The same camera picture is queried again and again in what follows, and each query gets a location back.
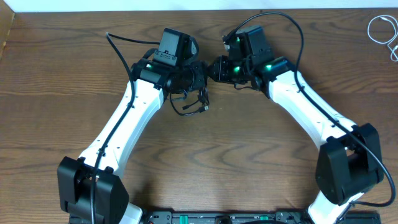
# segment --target wire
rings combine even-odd
[[[254,88],[251,87],[251,86],[245,86],[245,87],[238,88],[237,85],[238,85],[238,84],[234,83],[234,88],[235,88],[235,90],[243,90],[244,88],[248,88],[248,89],[250,89],[250,90],[254,90]]]
[[[109,34],[109,36],[114,37],[114,38],[117,38],[117,39],[121,39],[121,40],[125,40],[125,41],[130,41],[130,42],[134,42],[134,43],[138,43],[138,44],[157,44],[157,45],[160,44],[160,42],[144,41],[144,40],[134,40],[134,39],[128,39],[128,38],[121,37],[121,36],[114,35],[114,34],[110,34],[110,33],[107,33],[107,34]]]
[[[300,46],[300,52],[298,53],[298,57],[296,60],[296,64],[295,64],[295,68],[294,68],[294,79],[296,82],[296,85],[299,89],[299,92],[301,92],[304,97],[306,97],[306,99],[311,102],[311,104],[316,107],[316,109],[318,109],[325,117],[327,117],[335,126],[337,126],[338,128],[340,128],[342,131],[344,131],[349,137],[351,137],[354,141],[356,141],[364,150],[366,150],[367,153],[369,153],[372,158],[376,161],[376,163],[379,165],[379,167],[383,170],[383,173],[386,175],[387,180],[390,184],[390,188],[391,188],[391,197],[387,202],[384,203],[371,203],[371,202],[361,202],[361,201],[354,201],[354,202],[350,202],[350,204],[352,205],[367,205],[370,207],[386,207],[391,205],[396,197],[396,188],[395,188],[395,184],[394,181],[389,173],[389,171],[387,170],[387,168],[385,167],[385,165],[377,158],[377,156],[364,144],[362,143],[362,141],[360,141],[356,136],[354,136],[350,131],[348,131],[344,126],[342,126],[339,121],[334,120],[321,106],[319,106],[317,104],[317,102],[315,102],[311,96],[309,96],[305,90],[304,90],[304,86],[302,86],[299,82],[299,78],[297,76],[297,72],[299,70],[299,64],[300,64],[300,59],[301,56],[303,54],[303,49],[304,49],[304,35],[303,35],[303,30],[301,29],[300,25],[293,19],[291,18],[289,15],[284,14],[283,12],[263,12],[260,14],[257,14],[255,16],[250,17],[249,19],[245,20],[243,23],[241,23],[237,28],[235,28],[234,30],[232,30],[226,37],[224,37],[224,42],[226,44],[228,44],[229,40],[232,38],[232,35],[235,34],[235,32],[241,28],[243,25],[245,25],[246,23],[248,23],[250,20],[257,18],[259,16],[265,16],[265,15],[280,15],[280,16],[284,16],[286,17],[288,20],[290,20],[298,29],[298,32],[300,33],[300,37],[301,37],[301,46]]]
[[[375,19],[377,19],[377,18],[380,18],[380,19],[382,19],[382,20],[384,20],[384,21],[386,21],[386,22],[389,22],[389,23],[392,25],[392,28],[394,28],[394,35],[391,37],[391,39],[389,39],[389,40],[386,41],[386,42],[378,41],[378,40],[376,40],[375,38],[373,38],[373,37],[371,36],[371,34],[370,34],[370,31],[369,31],[369,30],[370,30],[370,27],[371,27],[371,23],[372,23]],[[371,21],[369,22],[369,25],[368,25],[368,36],[369,36],[369,38],[370,38],[371,40],[375,41],[375,42],[378,43],[378,44],[387,44],[387,47],[388,47],[388,48],[390,49],[390,51],[391,51],[390,59],[391,59],[393,62],[398,62],[398,56],[397,56],[397,54],[396,54],[396,50],[398,49],[398,45],[396,45],[394,48],[392,48],[392,47],[390,46],[390,44],[393,43],[393,41],[398,37],[398,31],[397,31],[397,29],[398,29],[398,22],[397,22],[397,20],[396,20],[394,17],[389,16],[389,15],[380,15],[380,16],[376,16],[375,18],[371,19]]]
[[[340,221],[344,220],[344,217],[346,216],[346,214],[348,213],[348,210],[354,206],[352,203],[349,203],[347,205],[347,207],[343,210],[343,212],[336,218],[335,223],[339,223]]]
[[[183,106],[182,109],[183,109],[183,110],[186,110],[186,109],[190,108],[191,106],[197,104],[198,102],[199,102],[199,100],[196,100],[195,102],[191,103],[190,105],[185,105],[185,106]]]
[[[174,99],[172,99],[172,101],[182,101],[182,100],[186,100],[186,99],[187,99],[187,96],[188,96],[188,92],[187,92],[186,90],[182,90],[182,91],[183,91],[184,96],[178,97],[178,98],[174,98]]]
[[[194,115],[194,114],[202,113],[202,112],[206,111],[206,106],[202,106],[202,107],[200,107],[199,109],[197,109],[197,110],[195,110],[195,111],[193,111],[193,112],[189,112],[189,113],[180,113],[180,112],[176,109],[176,107],[174,106],[174,103],[173,103],[173,100],[174,100],[174,99],[172,98],[172,93],[170,93],[169,98],[170,98],[170,103],[171,103],[171,105],[172,105],[174,111],[175,111],[178,115],[180,115],[180,116],[190,116],[190,115]]]
[[[115,44],[113,43],[113,41],[112,41],[112,39],[110,37],[114,37],[114,38],[125,40],[125,41],[140,43],[140,44],[159,44],[158,42],[132,40],[132,39],[128,39],[128,38],[125,38],[125,37],[120,37],[120,36],[117,36],[117,35],[114,35],[114,34],[110,34],[108,32],[106,33],[106,39],[111,44],[113,50],[119,56],[120,60],[122,61],[123,65],[124,65],[124,68],[127,71],[128,76],[129,76],[130,85],[131,85],[131,99],[130,99],[130,102],[127,104],[127,107],[124,110],[123,114],[120,116],[118,122],[116,122],[116,124],[112,128],[111,132],[108,134],[108,137],[106,137],[105,142],[103,143],[102,147],[98,150],[97,159],[95,160],[95,165],[94,165],[94,169],[93,169],[93,175],[91,176],[91,188],[90,188],[90,208],[91,208],[91,223],[92,224],[95,224],[95,187],[96,187],[96,176],[97,176],[97,173],[98,173],[98,166],[100,165],[100,161],[101,161],[101,158],[104,155],[105,148],[107,148],[108,143],[111,140],[113,134],[116,132],[116,130],[118,129],[119,125],[122,123],[124,117],[126,117],[126,115],[128,114],[130,108],[134,108],[133,104],[134,104],[134,99],[136,98],[135,97],[136,90],[134,88],[134,77],[132,76],[132,73],[130,71],[130,68],[129,68],[126,60],[124,59],[123,55],[121,54],[119,49],[115,46]]]
[[[90,205],[91,205],[91,223],[95,224],[95,187],[96,187],[96,176],[98,172],[98,166],[100,164],[100,160],[104,155],[105,148],[108,146],[109,141],[111,140],[113,134],[118,129],[119,125],[122,123],[124,117],[126,117],[127,113],[129,112],[130,108],[132,107],[132,102],[134,101],[134,94],[131,95],[131,101],[127,104],[126,109],[124,110],[122,116],[119,118],[118,122],[114,125],[111,132],[108,134],[108,137],[105,139],[104,144],[98,151],[97,160],[95,161],[93,176],[91,179],[91,188],[90,188]]]

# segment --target wooden desk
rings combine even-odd
[[[259,11],[17,14],[0,61],[0,223],[66,223],[57,166],[100,133],[128,81],[105,32],[159,41],[165,27],[194,36],[200,58],[226,54],[221,35]],[[379,131],[385,165],[398,182],[398,64],[366,34],[397,9],[285,10],[302,26],[301,71],[329,104]],[[299,35],[286,19],[261,24],[277,56],[295,60]],[[388,30],[380,24],[379,30]],[[390,32],[379,32],[387,39]],[[117,41],[136,62],[150,47]],[[318,193],[318,152],[292,117],[262,93],[209,81],[210,110],[180,117],[166,102],[146,126],[123,180],[130,201],[174,210],[307,208]],[[387,181],[363,200],[382,202]],[[358,206],[359,210],[373,208]],[[398,223],[398,203],[378,209]]]

